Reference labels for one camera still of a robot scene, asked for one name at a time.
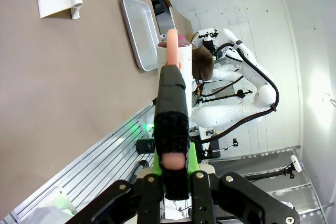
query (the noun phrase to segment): table surface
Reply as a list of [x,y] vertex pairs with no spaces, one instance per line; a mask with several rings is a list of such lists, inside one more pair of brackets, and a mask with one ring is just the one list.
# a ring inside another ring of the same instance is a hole
[[78,20],[40,19],[37,0],[0,3],[2,219],[148,105],[158,74],[137,68],[121,0],[83,0]]

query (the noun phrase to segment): bolt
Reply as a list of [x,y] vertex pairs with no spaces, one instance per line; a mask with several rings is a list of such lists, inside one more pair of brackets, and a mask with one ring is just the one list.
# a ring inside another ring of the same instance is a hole
[[226,182],[232,182],[233,178],[231,176],[226,176],[225,180],[226,180]]
[[286,224],[294,224],[294,218],[292,216],[288,216],[286,218]]
[[204,177],[203,173],[196,173],[196,178],[203,178],[203,177]]

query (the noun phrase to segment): white wall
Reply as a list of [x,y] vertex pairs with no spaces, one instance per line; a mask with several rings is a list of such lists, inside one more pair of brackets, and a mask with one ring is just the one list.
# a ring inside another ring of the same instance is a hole
[[[223,152],[222,157],[298,145],[300,99],[297,64],[282,0],[171,2],[174,8],[191,20],[194,31],[209,27],[229,28],[255,53],[258,62],[270,71],[280,91],[278,112],[266,116],[258,125],[243,125],[224,137],[224,141],[220,141],[221,147],[231,145],[234,137],[238,138],[239,147]],[[251,89],[246,81],[240,85]]]
[[[304,97],[303,163],[322,204],[336,196],[336,0],[286,0],[301,64]],[[327,210],[336,223],[335,207]]]

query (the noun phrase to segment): metal tray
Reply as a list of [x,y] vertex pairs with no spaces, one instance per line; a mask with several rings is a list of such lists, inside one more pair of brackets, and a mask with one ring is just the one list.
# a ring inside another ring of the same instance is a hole
[[144,71],[157,68],[159,40],[150,7],[140,0],[122,0],[122,12],[138,67]]

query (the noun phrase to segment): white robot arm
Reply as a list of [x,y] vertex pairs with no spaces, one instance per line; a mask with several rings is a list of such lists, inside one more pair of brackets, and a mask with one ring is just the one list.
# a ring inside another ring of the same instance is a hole
[[[200,106],[193,108],[191,121],[200,127],[215,127],[223,125],[239,125],[254,120],[261,120],[262,116],[275,111],[279,102],[279,94],[272,82],[270,73],[255,59],[254,54],[241,42],[230,30],[223,29],[214,40],[217,51],[222,46],[231,45],[231,49],[225,52],[225,57],[232,64],[216,65],[213,80],[225,79],[234,81],[241,74],[250,81],[257,92],[254,101],[242,105]],[[239,72],[233,72],[239,66]]]

